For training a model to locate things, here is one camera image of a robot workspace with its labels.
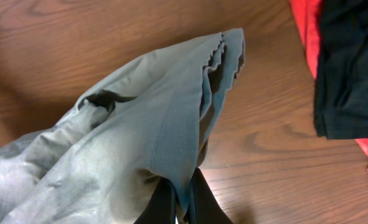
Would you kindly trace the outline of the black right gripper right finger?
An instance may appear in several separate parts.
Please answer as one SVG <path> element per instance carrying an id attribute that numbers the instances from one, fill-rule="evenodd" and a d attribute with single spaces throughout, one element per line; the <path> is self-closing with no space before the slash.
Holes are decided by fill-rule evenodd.
<path id="1" fill-rule="evenodd" d="M 220 208 L 199 168 L 191 179 L 188 219 L 188 224 L 233 224 Z"/>

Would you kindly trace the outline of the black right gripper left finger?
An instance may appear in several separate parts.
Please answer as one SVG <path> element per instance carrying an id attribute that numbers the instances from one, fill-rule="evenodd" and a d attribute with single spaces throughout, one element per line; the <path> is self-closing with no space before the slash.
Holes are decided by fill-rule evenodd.
<path id="1" fill-rule="evenodd" d="M 134 224 L 175 224 L 176 191 L 173 184 L 161 178 L 151 199 Z"/>

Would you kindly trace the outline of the khaki shorts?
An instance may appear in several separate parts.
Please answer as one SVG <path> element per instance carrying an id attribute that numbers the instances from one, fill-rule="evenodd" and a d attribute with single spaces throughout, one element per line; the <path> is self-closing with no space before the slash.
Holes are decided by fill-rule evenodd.
<path id="1" fill-rule="evenodd" d="M 0 223 L 133 223 L 162 178 L 182 219 L 244 53 L 242 29 L 146 53 L 0 147 Z"/>

